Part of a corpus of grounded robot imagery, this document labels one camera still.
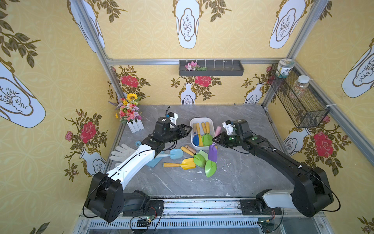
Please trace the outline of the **blue small trowel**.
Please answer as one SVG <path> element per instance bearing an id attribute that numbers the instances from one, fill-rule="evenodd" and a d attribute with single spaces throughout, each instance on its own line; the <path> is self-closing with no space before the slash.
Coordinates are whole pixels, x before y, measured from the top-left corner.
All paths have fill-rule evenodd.
<path id="1" fill-rule="evenodd" d="M 197 135 L 197 128 L 196 124 L 194 123 L 193 125 L 193 138 L 192 138 L 192 143 L 194 146 L 199 146 L 199 137 Z"/>

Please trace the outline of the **purple shovel pink handle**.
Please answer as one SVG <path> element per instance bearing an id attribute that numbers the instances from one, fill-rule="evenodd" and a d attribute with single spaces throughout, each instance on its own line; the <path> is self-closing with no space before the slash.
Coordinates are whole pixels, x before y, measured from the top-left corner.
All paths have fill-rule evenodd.
<path id="1" fill-rule="evenodd" d="M 221 133 L 221 126 L 218 126 L 215 130 L 215 136 L 217 137 Z M 209 147 L 208 159 L 213 162 L 217 162 L 218 159 L 218 148 L 215 143 L 212 143 Z"/>

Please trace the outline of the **green trowel yellow handle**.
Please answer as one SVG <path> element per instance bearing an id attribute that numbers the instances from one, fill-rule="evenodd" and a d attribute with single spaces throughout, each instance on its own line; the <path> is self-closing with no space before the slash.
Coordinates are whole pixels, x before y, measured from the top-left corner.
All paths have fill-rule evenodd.
<path id="1" fill-rule="evenodd" d="M 207 130 L 206 130 L 206 124 L 203 122 L 201 123 L 202 129 L 204 132 L 204 135 L 202 136 L 202 143 L 204 146 L 208 146 L 208 135 L 207 135 Z"/>

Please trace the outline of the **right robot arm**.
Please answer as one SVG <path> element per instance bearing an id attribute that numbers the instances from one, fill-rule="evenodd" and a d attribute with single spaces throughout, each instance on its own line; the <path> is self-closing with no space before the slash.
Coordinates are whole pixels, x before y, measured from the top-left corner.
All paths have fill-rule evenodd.
<path id="1" fill-rule="evenodd" d="M 269 208 L 296 209 L 306 217 L 313 217 L 334 201 L 327 174 L 319 167 L 311 168 L 274 147 L 268 139 L 253 133 L 246 120 L 226 121 L 225 130 L 213 142 L 245 153 L 269 163 L 294 186 L 293 190 L 269 190 L 258 194 Z"/>

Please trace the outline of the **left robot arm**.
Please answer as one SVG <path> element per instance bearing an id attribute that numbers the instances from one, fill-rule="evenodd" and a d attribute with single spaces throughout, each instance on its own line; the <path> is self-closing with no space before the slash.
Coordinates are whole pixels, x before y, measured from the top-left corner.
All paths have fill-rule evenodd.
<path id="1" fill-rule="evenodd" d="M 177 142 L 187 137 L 191 126 L 175 125 L 168 117 L 160 117 L 152 134 L 148 135 L 124 162 L 107 173 L 98 172 L 91 181 L 84 208 L 92 211 L 108 223 L 113 222 L 122 212 L 147 212 L 149 196 L 141 191 L 124 193 L 130 180 L 164 149 L 166 143 Z"/>

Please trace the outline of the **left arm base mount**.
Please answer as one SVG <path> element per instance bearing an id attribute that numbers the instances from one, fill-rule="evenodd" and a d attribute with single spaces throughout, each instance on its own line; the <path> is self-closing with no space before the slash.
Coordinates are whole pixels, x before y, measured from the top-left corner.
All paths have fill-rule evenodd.
<path id="1" fill-rule="evenodd" d="M 165 203 L 163 200 L 151 200 L 142 191 L 135 190 L 132 193 L 124 193 L 123 216 L 161 216 Z"/>

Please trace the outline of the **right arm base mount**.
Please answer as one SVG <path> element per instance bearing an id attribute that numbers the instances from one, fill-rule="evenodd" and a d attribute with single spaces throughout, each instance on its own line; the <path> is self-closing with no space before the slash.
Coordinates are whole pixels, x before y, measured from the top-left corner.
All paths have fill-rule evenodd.
<path id="1" fill-rule="evenodd" d="M 263 190 L 256 195 L 255 199 L 240 200 L 237 208 L 243 215 L 282 215 L 281 208 L 270 208 L 266 205 L 263 195 L 269 191 L 271 189 Z"/>

